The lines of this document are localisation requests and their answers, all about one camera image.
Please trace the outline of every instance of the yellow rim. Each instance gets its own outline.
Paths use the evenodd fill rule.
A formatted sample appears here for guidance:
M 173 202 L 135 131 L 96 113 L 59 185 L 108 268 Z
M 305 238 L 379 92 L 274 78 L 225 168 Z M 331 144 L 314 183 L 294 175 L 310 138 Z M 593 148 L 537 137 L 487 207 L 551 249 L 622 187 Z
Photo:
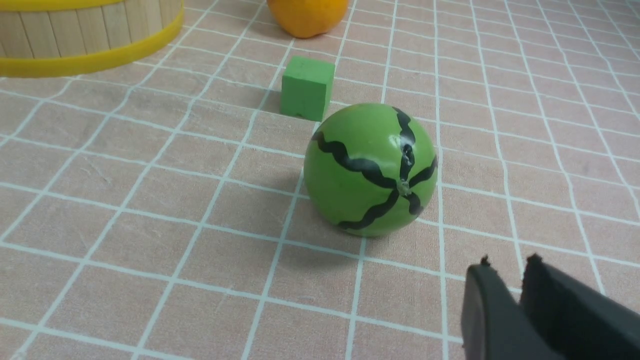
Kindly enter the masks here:
M 149 56 L 169 44 L 182 28 L 184 9 L 169 26 L 155 35 L 131 45 L 101 53 L 51 59 L 0 58 L 0 77 L 7 78 L 53 78 L 88 74 L 118 67 Z
M 54 12 L 93 8 L 122 0 L 0 0 L 0 12 Z

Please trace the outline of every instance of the wooden barrel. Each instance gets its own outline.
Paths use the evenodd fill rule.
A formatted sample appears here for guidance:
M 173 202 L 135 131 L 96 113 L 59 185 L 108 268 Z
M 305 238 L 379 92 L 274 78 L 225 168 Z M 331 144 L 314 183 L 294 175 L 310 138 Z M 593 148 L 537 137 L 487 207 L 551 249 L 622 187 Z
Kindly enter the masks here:
M 0 77 L 121 66 L 169 44 L 183 18 L 183 0 L 0 0 Z

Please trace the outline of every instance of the orange fruit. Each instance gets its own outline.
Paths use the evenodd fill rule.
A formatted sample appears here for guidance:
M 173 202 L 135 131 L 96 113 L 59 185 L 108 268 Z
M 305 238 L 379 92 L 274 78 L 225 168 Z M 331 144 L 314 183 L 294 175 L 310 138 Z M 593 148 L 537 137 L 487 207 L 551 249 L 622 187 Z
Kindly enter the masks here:
M 349 0 L 267 0 L 284 31 L 296 38 L 324 34 L 342 21 Z

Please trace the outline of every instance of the green block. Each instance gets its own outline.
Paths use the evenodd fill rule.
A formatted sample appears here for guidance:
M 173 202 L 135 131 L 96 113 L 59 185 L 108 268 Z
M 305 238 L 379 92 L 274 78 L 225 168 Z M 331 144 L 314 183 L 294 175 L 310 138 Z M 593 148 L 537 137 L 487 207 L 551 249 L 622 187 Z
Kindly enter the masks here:
M 335 65 L 294 56 L 282 75 L 280 113 L 322 121 L 331 101 Z

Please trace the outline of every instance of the toy watermelon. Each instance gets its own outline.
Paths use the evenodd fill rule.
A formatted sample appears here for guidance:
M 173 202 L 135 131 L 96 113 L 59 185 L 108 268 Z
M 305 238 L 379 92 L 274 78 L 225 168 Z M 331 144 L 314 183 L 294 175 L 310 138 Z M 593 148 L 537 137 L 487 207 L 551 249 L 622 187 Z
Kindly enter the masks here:
M 329 222 L 381 236 L 414 221 L 436 185 L 438 159 L 418 122 L 385 104 L 356 104 L 328 117 L 305 156 L 305 185 Z

